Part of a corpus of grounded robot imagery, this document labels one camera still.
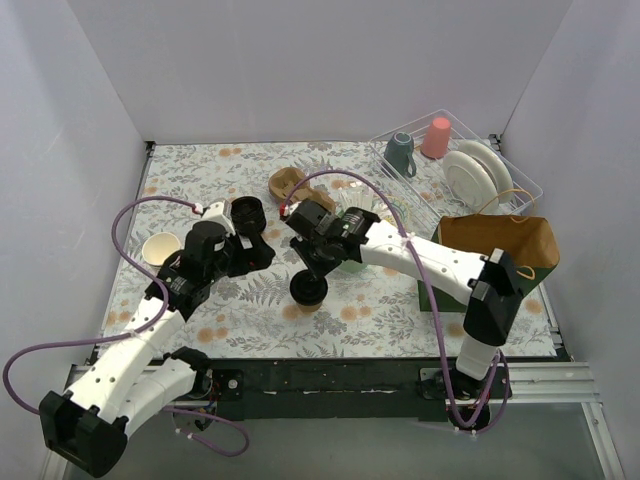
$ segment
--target floral tablecloth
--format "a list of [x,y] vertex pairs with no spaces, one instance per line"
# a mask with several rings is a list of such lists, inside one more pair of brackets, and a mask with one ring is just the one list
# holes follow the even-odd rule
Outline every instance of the floral tablecloth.
[[[263,236],[276,251],[268,270],[225,278],[216,284],[209,300],[170,339],[164,351],[187,345],[211,357],[227,358],[436,356],[432,317],[418,309],[416,281],[394,270],[376,266],[359,273],[336,270],[327,277],[329,295],[320,310],[307,315],[297,308],[289,295],[289,280],[304,265],[288,246],[292,232],[279,221],[278,205],[267,189],[269,177],[286,166],[308,173],[344,168],[364,174],[396,196],[405,210],[405,220],[418,234],[430,237],[429,230],[437,224],[437,217],[414,221],[421,217],[416,214],[419,207],[403,199],[393,182],[384,178],[366,143],[156,146],[143,195],[171,195],[204,205],[219,197],[256,196],[262,200],[268,220]],[[346,177],[317,180],[312,182],[314,187],[332,195],[345,185]],[[420,193],[428,199],[438,185],[424,181],[427,187]],[[456,212],[445,209],[438,213]],[[142,262],[142,244],[150,235],[168,231],[184,238],[194,221],[185,207],[143,204],[135,216],[128,250]],[[104,335],[116,334],[124,327],[147,284],[147,279],[121,263]],[[457,355],[464,336],[463,316],[443,313],[442,320],[447,352]],[[546,306],[538,290],[523,302],[504,351],[508,356],[555,355]]]

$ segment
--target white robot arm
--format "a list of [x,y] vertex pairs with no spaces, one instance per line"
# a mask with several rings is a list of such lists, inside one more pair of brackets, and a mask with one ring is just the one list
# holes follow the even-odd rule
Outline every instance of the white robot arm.
[[136,332],[162,308],[162,292],[154,282],[124,328],[131,337],[111,345],[62,395],[49,392],[40,402],[42,429],[51,450],[100,477],[118,461],[128,436],[152,415],[178,397],[208,392],[209,359],[189,348],[174,352],[160,369],[136,382],[154,354],[209,297],[217,280],[271,265],[273,249],[245,225],[243,231],[247,230],[247,237],[236,235],[226,200],[204,211],[187,234],[185,248],[172,254],[157,274],[169,292],[169,308],[162,317]]
[[[297,234],[291,246],[311,274],[294,277],[291,292],[304,303],[308,292],[325,292],[324,276],[350,259],[393,268],[422,280],[416,262],[397,228],[377,215],[350,208],[342,217],[305,200],[283,212],[285,222]],[[411,239],[420,262],[434,287],[467,306],[467,333],[456,360],[463,383],[478,385],[489,369],[498,347],[504,345],[522,301],[511,257],[496,249],[486,257],[461,252],[423,238]]]

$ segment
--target white paper cup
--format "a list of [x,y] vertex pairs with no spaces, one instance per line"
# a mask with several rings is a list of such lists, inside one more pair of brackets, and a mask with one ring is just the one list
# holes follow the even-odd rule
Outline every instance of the white paper cup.
[[169,255],[181,248],[180,240],[173,233],[156,233],[144,242],[142,258],[153,267],[161,267]]

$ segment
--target green cup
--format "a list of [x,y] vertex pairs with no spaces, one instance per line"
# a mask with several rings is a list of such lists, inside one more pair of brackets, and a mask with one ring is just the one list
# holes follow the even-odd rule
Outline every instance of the green cup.
[[[400,175],[411,178],[417,172],[416,162],[413,160],[413,148],[411,135],[405,132],[396,132],[387,143],[384,158]],[[387,171],[397,177],[393,170],[387,169]]]

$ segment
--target dish rack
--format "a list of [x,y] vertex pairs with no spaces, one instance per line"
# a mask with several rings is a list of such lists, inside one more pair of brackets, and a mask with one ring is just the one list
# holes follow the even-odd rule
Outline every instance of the dish rack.
[[[473,133],[453,114],[447,110],[437,110],[411,123],[378,135],[369,140],[367,145],[368,154],[375,163],[376,168],[374,170],[376,170],[377,183],[383,184],[385,191],[393,192],[394,197],[401,197],[408,203],[407,206],[411,210],[409,226],[416,233],[423,235],[432,234],[443,216],[460,217],[475,213],[447,185],[442,169],[442,158],[433,160],[420,153],[419,146],[422,144],[427,128],[433,119],[437,117],[446,117],[451,122],[451,139],[449,140],[447,151],[457,150],[458,144],[462,140],[476,140],[487,144],[485,140]],[[395,170],[385,160],[384,150],[388,141],[396,132],[406,132],[414,138],[416,145],[413,153],[416,163],[416,175],[414,177],[403,177],[397,172],[396,175],[389,173],[389,171],[395,172]],[[528,191],[536,201],[542,197],[542,189],[533,180],[513,166],[500,152],[496,152],[496,154],[507,167],[513,179],[514,188]],[[532,207],[533,202],[528,195],[516,192],[510,202],[500,204],[493,214],[527,214],[531,212]]]

